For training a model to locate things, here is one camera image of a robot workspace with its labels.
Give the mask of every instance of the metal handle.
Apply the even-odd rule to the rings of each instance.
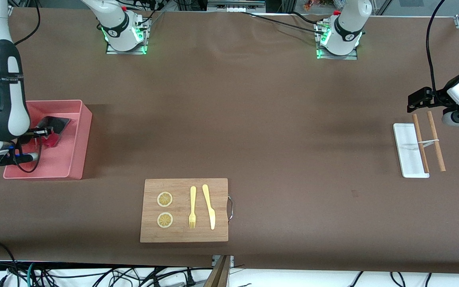
[[[228,218],[228,223],[230,222],[231,218],[233,218],[233,199],[231,198],[230,194],[228,194],[229,202],[231,202],[231,215]]]

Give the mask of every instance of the wooden chopstick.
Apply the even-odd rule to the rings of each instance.
[[[444,164],[442,150],[440,149],[440,143],[438,141],[439,136],[437,135],[437,130],[435,129],[435,122],[433,121],[433,114],[431,111],[428,111],[428,121],[430,122],[430,127],[432,129],[433,139],[436,140],[435,153],[437,154],[437,161],[439,162],[440,171],[446,171],[446,165]]]
[[[414,120],[414,128],[416,129],[417,142],[419,142],[419,151],[421,151],[422,166],[424,167],[425,173],[430,173],[430,168],[428,167],[428,160],[426,159],[426,152],[424,151],[424,145],[423,143],[421,143],[421,129],[419,128],[419,120],[417,120],[417,114],[413,114],[412,119]]]

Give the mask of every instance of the white tray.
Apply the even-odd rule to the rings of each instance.
[[[430,174],[425,173],[422,166],[421,152],[419,151],[414,124],[394,124],[393,129],[403,177],[429,178]]]

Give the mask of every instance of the wooden cutting board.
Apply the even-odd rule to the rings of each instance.
[[[215,210],[215,229],[210,229],[208,208],[202,185],[210,190],[210,201]],[[190,189],[195,186],[196,228],[189,228],[191,213]],[[167,191],[173,202],[167,207],[157,203],[157,196]],[[228,179],[227,178],[186,178],[147,179],[144,184],[143,214],[141,218],[142,243],[158,242],[227,242],[228,241]],[[170,227],[162,228],[157,218],[163,212],[173,216]]]

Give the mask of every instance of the table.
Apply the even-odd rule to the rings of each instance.
[[[402,178],[392,131],[430,84],[428,18],[370,18],[359,60],[334,61],[310,33],[241,13],[166,13],[148,55],[105,55],[91,11],[41,11],[18,46],[27,99],[81,99],[93,122],[84,180],[8,181],[0,167],[0,242],[17,259],[459,273],[459,128],[432,109],[448,171],[429,149],[428,180]],[[14,10],[15,39],[35,13]],[[459,29],[432,28],[442,87],[459,74]],[[139,243],[144,180],[199,177],[229,179],[229,242]]]

